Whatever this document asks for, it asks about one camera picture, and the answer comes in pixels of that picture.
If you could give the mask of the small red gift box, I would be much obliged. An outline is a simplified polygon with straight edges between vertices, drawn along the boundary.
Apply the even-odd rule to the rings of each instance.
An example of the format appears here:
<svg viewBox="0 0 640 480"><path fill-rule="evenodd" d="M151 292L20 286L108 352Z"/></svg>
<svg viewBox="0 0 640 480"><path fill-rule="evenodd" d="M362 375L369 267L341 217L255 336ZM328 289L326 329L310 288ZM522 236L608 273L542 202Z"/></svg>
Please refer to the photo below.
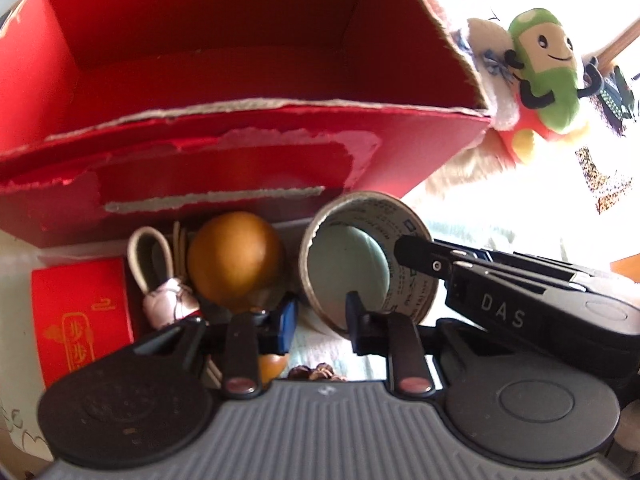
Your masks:
<svg viewBox="0 0 640 480"><path fill-rule="evenodd" d="M132 344L149 330L141 292L122 257L35 270L30 296L47 387Z"/></svg>

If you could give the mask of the large red cardboard box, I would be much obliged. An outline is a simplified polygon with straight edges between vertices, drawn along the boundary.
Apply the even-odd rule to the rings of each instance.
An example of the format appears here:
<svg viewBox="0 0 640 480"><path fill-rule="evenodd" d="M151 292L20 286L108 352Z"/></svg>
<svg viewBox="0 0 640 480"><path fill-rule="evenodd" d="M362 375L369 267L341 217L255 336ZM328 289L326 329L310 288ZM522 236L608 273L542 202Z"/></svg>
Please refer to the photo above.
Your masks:
<svg viewBox="0 0 640 480"><path fill-rule="evenodd" d="M1 227L37 247L403 196L488 125L423 0L22 0L1 29Z"/></svg>

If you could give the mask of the beige strap bundle red wrap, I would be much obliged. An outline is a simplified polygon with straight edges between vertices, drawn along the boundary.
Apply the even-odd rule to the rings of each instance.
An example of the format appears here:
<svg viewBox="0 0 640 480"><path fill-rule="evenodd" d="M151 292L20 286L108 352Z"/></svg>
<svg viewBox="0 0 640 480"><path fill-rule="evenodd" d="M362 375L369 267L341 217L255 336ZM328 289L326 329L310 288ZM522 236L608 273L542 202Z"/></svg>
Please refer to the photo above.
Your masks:
<svg viewBox="0 0 640 480"><path fill-rule="evenodd" d="M159 330L198 313L200 303L186 272L186 230L178 221L171 237L152 226L136 229L128 240L127 261L153 328Z"/></svg>

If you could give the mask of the brown pine cone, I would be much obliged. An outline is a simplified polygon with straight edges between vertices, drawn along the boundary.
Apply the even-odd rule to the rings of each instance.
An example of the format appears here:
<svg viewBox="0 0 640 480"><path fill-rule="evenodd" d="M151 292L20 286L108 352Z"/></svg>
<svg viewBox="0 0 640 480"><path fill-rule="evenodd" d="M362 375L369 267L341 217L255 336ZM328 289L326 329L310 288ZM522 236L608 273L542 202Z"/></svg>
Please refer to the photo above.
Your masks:
<svg viewBox="0 0 640 480"><path fill-rule="evenodd" d="M346 382L346 378L337 374L328 363L320 363L315 367L297 365L288 372L288 379L309 380L310 382Z"/></svg>

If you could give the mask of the printed packing tape roll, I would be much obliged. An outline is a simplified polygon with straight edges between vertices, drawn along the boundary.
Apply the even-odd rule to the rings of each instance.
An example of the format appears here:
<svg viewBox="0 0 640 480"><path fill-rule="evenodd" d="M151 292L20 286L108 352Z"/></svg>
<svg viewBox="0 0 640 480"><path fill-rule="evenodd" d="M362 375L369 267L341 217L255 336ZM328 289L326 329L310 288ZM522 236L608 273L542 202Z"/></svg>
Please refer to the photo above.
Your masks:
<svg viewBox="0 0 640 480"><path fill-rule="evenodd" d="M298 275L311 310L326 330L348 335L349 292L358 292L373 312L398 312L416 323L427 317L437 281L397 262L395 244L405 235L432 239L412 209L381 192L342 195L312 218L300 242Z"/></svg>

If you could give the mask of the pink white plush toy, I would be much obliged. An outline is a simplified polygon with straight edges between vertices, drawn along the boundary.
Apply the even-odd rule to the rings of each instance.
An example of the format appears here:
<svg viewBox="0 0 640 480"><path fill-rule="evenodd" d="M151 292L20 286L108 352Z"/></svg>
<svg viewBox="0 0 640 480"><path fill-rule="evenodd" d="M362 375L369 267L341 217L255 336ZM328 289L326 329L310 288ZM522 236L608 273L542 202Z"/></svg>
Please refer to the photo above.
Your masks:
<svg viewBox="0 0 640 480"><path fill-rule="evenodd" d="M426 179L427 192L442 195L460 184L526 165L541 157L548 148L573 144L586 133L587 121L580 105L589 98L580 101L573 128L564 134L544 128L537 114L521 103L518 78L504 62L504 52L513 47L509 26L470 18L462 29L451 34L473 63L487 101L490 122L468 148Z"/></svg>

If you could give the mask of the green smiling plush toy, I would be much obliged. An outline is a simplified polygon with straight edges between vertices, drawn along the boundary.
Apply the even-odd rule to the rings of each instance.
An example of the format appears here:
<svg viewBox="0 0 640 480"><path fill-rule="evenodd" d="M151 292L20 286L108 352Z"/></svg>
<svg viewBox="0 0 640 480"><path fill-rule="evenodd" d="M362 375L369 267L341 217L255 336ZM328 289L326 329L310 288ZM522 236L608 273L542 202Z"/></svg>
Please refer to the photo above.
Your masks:
<svg viewBox="0 0 640 480"><path fill-rule="evenodd" d="M561 22L544 8L518 14L508 32L513 47L504 52L504 62L518 78L521 103L537 114L544 128L569 132L580 101L602 90L597 62L580 65Z"/></svg>

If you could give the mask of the brown wooden gourd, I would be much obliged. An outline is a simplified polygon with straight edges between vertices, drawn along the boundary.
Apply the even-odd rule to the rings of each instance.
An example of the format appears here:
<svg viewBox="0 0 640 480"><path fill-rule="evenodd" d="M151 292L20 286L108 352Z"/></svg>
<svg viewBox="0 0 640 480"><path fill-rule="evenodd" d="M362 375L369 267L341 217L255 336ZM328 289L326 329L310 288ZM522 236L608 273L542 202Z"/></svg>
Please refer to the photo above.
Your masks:
<svg viewBox="0 0 640 480"><path fill-rule="evenodd" d="M201 226L186 250L186 270L210 304L241 314L273 304L285 288L286 250L276 229L257 214L222 214Z"/></svg>

